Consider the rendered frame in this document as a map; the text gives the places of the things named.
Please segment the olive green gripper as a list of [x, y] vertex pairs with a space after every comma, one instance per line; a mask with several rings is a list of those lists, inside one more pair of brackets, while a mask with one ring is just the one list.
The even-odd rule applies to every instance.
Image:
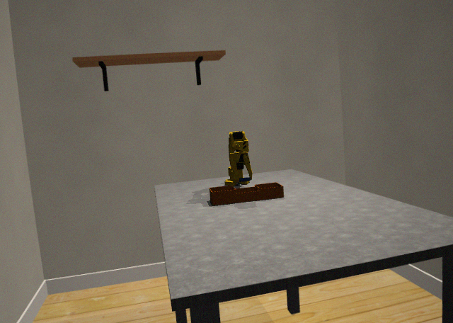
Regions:
[[[248, 152], [242, 152], [242, 151], [238, 151], [238, 152], [234, 152], [234, 153], [231, 153], [229, 155], [229, 159], [230, 159], [230, 165], [233, 169], [233, 172], [237, 178], [237, 180], [239, 181], [239, 175], [238, 175], [238, 170], [239, 169], [243, 169], [244, 165], [246, 165], [246, 168], [248, 170], [248, 173], [249, 173], [249, 177], [251, 177], [251, 180], [252, 180], [252, 170], [251, 170], [251, 165], [250, 165], [250, 160], [249, 160], [249, 157], [248, 157]], [[241, 163], [240, 163], [241, 162]]]

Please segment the orange three-compartment bin rack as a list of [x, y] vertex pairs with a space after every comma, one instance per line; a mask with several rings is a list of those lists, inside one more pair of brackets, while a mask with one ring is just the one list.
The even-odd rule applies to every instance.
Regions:
[[212, 205], [241, 203], [283, 197], [283, 186], [277, 182], [256, 184], [254, 187], [248, 188], [234, 188], [233, 186], [210, 188], [210, 201]]

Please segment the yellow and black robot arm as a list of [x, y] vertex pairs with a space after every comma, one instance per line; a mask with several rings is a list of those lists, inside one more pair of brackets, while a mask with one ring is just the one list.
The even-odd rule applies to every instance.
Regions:
[[[229, 132], [229, 154], [234, 153], [234, 151], [248, 152], [248, 140], [246, 139], [245, 132], [236, 131]], [[235, 186], [239, 182], [233, 172], [233, 169], [229, 167], [230, 179], [226, 179], [225, 185]], [[243, 169], [238, 170], [239, 178], [243, 178]], [[250, 181], [239, 182], [241, 184], [247, 184]]]

